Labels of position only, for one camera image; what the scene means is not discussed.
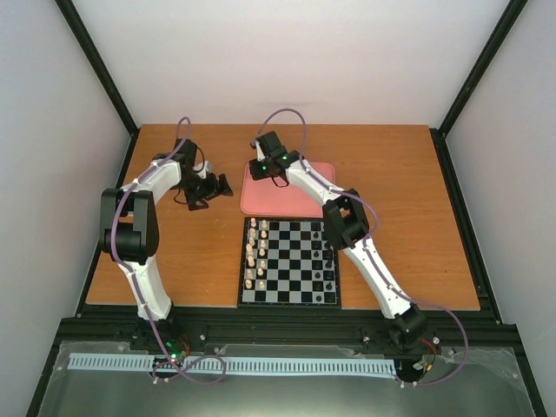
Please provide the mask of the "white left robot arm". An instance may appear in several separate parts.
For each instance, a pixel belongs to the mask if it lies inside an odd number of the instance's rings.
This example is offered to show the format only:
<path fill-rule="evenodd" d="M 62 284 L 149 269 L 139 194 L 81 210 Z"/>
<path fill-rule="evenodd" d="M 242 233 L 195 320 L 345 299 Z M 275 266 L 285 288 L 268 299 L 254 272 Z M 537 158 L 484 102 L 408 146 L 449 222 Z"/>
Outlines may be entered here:
<path fill-rule="evenodd" d="M 156 264 L 159 226 L 156 204 L 171 190 L 185 195 L 190 211 L 207 209 L 220 195 L 231 196 L 224 174 L 216 175 L 203 152 L 189 139 L 175 141 L 170 153 L 156 155 L 149 167 L 119 189 L 101 195 L 99 244 L 123 271 L 136 298 L 138 316 L 156 321 L 150 339 L 161 349 L 174 348 L 181 339 L 180 327 L 167 320 L 173 306 Z"/>

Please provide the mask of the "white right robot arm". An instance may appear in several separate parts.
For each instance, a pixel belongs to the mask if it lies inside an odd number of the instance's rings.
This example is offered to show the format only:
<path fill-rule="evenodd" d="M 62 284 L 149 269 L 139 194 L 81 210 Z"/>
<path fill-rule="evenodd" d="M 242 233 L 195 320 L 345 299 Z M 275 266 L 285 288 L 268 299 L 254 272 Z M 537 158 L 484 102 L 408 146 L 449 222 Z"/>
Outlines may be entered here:
<path fill-rule="evenodd" d="M 427 320 L 381 259 L 357 191 L 333 184 L 299 152 L 288 152 L 274 131 L 257 136 L 251 148 L 256 158 L 249 162 L 249 172 L 255 181 L 280 177 L 321 205 L 326 240 L 351 260 L 373 291 L 388 322 L 391 345 L 399 352 L 413 348 Z"/>

